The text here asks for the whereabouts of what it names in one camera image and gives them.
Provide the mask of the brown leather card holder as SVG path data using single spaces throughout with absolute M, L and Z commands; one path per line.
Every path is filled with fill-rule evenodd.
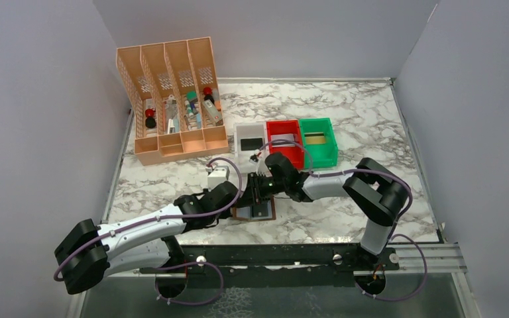
M 270 221 L 276 219 L 274 198 L 240 198 L 231 208 L 232 218 L 239 221 Z

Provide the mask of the green plastic bin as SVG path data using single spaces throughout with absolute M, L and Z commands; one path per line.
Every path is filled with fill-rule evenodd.
M 313 169 L 336 167 L 338 145 L 331 119 L 307 118 L 299 119 L 298 122 L 303 146 L 309 153 L 305 155 L 305 167 L 309 167 L 309 156 L 312 158 Z

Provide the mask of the white plastic bin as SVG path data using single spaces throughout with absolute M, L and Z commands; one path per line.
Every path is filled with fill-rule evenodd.
M 239 166 L 249 165 L 250 157 L 267 142 L 265 122 L 235 123 L 235 162 Z

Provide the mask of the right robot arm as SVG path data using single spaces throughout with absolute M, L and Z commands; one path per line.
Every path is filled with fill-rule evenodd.
M 269 175 L 250 173 L 237 207 L 253 206 L 279 193 L 298 203 L 349 197 L 368 219 L 356 251 L 357 264 L 371 270 L 382 262 L 396 223 L 412 204 L 412 191 L 405 181 L 371 158 L 363 158 L 353 169 L 318 174 L 298 170 L 281 153 L 269 155 L 264 163 Z

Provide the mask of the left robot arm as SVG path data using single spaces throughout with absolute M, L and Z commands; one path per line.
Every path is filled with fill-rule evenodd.
M 173 272 L 186 266 L 177 236 L 216 226 L 231 209 L 256 200 L 256 189 L 224 181 L 211 190 L 181 195 L 171 204 L 121 223 L 77 223 L 54 251 L 54 280 L 70 295 L 96 286 L 102 279 L 139 268 Z

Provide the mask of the red plastic bin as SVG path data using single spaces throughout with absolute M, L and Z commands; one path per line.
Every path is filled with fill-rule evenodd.
M 302 145 L 301 131 L 297 119 L 267 121 L 266 132 L 269 141 L 279 140 L 279 142 L 273 142 L 268 147 L 270 154 L 280 152 L 291 161 L 295 168 L 302 169 L 304 167 L 304 151 L 295 144 L 292 144 L 292 142 L 295 142 Z

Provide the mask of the orange desk organizer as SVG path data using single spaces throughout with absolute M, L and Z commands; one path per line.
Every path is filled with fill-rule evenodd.
M 202 101 L 221 112 L 210 37 L 118 48 L 116 66 L 135 116 L 135 155 L 144 166 L 229 151 L 225 125 L 215 126 Z M 144 125 L 156 111 L 156 128 Z

